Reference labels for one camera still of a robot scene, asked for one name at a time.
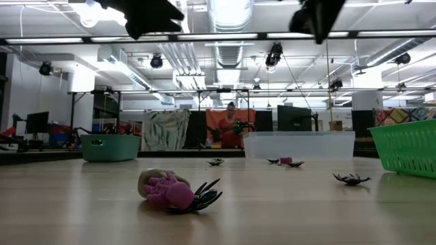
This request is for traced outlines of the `leaf print cloth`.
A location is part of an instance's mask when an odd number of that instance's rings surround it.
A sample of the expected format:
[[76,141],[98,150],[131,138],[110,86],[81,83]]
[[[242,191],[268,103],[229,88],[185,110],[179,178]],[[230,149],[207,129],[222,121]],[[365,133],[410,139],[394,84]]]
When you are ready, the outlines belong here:
[[142,121],[142,151],[178,151],[185,145],[189,110],[146,111]]

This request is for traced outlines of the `teal plastic basket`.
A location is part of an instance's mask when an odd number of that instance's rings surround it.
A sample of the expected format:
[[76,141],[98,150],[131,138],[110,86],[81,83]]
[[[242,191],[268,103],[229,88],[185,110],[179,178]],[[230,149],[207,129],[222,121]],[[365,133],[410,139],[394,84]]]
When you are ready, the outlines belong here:
[[82,157],[87,162],[129,161],[138,156],[140,137],[93,134],[81,136]]

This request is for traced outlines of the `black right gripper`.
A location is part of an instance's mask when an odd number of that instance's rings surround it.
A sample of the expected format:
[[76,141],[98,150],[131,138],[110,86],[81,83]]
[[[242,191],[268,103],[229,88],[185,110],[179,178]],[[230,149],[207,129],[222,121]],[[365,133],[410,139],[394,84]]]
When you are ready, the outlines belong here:
[[346,0],[299,0],[301,8],[291,17],[291,33],[315,33],[316,44],[322,44],[331,32]]

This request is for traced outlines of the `blue storage box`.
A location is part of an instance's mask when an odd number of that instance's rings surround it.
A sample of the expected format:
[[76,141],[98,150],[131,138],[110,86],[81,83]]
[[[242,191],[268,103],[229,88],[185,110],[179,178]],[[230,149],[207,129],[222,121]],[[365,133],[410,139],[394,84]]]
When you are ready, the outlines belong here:
[[53,133],[49,135],[49,145],[52,147],[62,147],[69,142],[69,135],[66,133]]

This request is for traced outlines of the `cream plastic skull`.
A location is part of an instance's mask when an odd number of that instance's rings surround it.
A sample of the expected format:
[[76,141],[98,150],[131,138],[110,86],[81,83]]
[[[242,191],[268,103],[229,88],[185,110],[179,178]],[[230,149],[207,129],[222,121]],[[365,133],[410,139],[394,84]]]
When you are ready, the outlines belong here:
[[188,187],[190,187],[190,183],[184,179],[183,177],[178,176],[174,171],[172,170],[165,170],[165,169],[146,169],[141,172],[138,178],[138,184],[137,184],[137,190],[141,197],[144,199],[147,196],[147,193],[145,191],[145,186],[149,183],[150,178],[163,178],[166,177],[168,174],[172,174],[179,182],[184,182]]

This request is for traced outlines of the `green plastic basket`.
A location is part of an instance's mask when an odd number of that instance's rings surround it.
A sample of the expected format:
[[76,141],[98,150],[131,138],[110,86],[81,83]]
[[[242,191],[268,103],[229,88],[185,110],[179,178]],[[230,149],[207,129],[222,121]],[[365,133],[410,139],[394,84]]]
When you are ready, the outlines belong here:
[[436,119],[369,131],[385,170],[436,179]]

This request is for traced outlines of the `black flat panel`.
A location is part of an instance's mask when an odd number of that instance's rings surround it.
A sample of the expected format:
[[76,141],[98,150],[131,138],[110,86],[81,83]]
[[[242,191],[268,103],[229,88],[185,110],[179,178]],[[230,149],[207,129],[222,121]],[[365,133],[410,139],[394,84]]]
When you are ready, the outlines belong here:
[[255,112],[255,130],[273,131],[273,113],[270,110],[257,110]]
[[207,139],[205,111],[191,112],[188,131],[190,145],[197,149],[204,148],[204,143]]

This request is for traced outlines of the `person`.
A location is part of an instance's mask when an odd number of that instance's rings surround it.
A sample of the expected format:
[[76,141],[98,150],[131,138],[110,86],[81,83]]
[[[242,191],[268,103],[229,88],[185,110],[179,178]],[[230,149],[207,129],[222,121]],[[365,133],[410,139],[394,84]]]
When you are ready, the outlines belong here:
[[242,132],[236,130],[238,121],[235,105],[233,102],[230,102],[227,106],[225,117],[218,122],[222,148],[235,149],[242,147]]

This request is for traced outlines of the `orange backdrop board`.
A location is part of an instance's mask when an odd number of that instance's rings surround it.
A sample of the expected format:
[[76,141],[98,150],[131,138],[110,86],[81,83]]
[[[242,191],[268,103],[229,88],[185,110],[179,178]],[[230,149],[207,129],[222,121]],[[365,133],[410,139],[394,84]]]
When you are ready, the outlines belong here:
[[[226,110],[207,110],[206,111],[206,128],[207,140],[213,148],[222,148],[220,141],[220,131],[218,130],[218,122],[226,115]],[[237,131],[242,132],[243,136],[250,131],[254,131],[255,110],[240,110],[236,109],[236,117],[239,119],[236,126]]]

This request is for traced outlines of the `silver ventilation duct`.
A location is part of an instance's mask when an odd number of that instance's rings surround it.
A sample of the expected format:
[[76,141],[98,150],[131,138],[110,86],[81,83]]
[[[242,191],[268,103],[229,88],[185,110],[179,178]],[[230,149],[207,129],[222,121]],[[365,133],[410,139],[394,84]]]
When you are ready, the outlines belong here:
[[[242,33],[248,30],[254,0],[206,0],[206,4],[212,33]],[[215,58],[222,68],[236,68],[242,61],[243,47],[217,46]]]

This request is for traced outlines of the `clear plastic bin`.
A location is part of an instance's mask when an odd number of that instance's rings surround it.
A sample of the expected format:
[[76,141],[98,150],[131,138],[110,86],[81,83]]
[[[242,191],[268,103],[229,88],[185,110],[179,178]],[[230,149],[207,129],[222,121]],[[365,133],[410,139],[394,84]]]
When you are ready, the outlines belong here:
[[348,161],[353,158],[354,142],[353,131],[256,131],[243,138],[248,159],[296,161]]

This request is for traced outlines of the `background robot station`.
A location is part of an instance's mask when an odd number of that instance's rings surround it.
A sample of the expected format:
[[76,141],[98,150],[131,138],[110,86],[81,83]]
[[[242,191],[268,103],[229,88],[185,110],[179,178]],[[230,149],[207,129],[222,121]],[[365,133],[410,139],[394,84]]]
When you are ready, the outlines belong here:
[[33,134],[32,140],[25,140],[23,136],[17,136],[16,132],[18,129],[18,122],[26,122],[26,119],[21,118],[17,114],[12,115],[12,126],[0,133],[0,150],[10,151],[10,148],[7,148],[6,145],[11,147],[12,145],[17,145],[17,153],[28,152],[30,149],[38,149],[40,152],[44,149],[44,142],[42,140],[38,140],[38,134]]

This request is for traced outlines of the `black aluminium table frame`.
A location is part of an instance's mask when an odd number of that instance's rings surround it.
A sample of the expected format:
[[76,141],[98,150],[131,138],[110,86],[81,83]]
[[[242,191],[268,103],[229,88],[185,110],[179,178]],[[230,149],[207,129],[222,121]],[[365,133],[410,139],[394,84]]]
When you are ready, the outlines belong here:
[[[245,158],[242,150],[188,150],[176,152],[138,152],[138,158]],[[0,166],[81,159],[80,151],[0,152]]]

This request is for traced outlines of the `colourful patterned cloth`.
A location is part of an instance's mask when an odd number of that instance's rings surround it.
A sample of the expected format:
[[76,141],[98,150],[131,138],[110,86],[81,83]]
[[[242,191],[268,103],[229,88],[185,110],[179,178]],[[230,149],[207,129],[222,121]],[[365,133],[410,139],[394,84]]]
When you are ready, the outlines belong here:
[[436,108],[390,108],[373,111],[375,126],[396,125],[436,118]]

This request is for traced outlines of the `red storage box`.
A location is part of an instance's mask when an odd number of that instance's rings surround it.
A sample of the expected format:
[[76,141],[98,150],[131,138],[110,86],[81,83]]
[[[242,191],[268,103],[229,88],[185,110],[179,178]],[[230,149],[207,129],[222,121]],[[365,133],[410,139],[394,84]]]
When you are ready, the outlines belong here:
[[48,124],[49,134],[66,134],[70,132],[71,128],[67,125]]

